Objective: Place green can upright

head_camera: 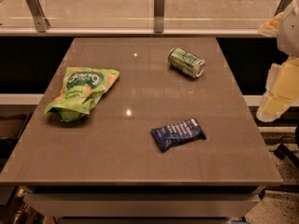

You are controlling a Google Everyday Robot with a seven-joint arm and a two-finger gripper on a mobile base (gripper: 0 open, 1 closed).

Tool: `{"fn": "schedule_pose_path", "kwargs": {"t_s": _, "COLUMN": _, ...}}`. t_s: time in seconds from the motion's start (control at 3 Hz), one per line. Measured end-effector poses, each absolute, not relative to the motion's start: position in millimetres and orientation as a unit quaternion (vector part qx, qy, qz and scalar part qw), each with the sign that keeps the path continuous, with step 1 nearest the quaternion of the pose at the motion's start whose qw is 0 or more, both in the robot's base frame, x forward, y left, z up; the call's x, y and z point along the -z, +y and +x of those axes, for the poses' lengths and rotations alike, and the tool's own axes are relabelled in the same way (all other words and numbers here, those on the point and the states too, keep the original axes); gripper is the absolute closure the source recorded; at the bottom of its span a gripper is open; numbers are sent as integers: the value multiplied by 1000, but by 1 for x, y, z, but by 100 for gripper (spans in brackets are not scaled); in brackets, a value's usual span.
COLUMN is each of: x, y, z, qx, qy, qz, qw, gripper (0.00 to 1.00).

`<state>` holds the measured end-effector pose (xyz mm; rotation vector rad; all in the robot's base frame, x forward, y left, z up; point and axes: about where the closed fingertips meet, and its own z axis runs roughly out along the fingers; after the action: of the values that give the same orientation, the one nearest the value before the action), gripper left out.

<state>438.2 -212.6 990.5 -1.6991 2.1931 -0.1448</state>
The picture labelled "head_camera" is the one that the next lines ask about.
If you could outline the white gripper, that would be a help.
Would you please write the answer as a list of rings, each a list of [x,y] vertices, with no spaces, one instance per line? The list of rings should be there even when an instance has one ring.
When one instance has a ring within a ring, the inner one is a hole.
[[[285,10],[262,24],[257,33],[277,37],[278,49],[289,56],[282,65],[273,63],[268,71],[266,91],[256,117],[272,122],[281,117],[299,98],[299,0],[292,0]]]

